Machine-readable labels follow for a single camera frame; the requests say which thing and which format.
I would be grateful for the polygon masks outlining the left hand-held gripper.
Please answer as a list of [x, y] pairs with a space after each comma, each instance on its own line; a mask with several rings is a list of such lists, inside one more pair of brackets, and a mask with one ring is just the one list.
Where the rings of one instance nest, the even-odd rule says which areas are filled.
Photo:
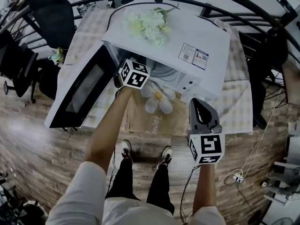
[[150, 77], [150, 68], [136, 59], [114, 61], [116, 71], [113, 82], [116, 88], [123, 86], [141, 89]]

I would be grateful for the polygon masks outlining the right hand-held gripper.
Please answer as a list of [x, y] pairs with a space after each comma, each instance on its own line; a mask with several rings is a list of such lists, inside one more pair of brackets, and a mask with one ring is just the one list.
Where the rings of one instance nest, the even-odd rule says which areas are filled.
[[197, 98], [191, 99], [189, 110], [191, 129], [188, 132], [187, 145], [195, 163], [218, 163], [225, 154], [225, 134], [219, 124], [217, 111]]

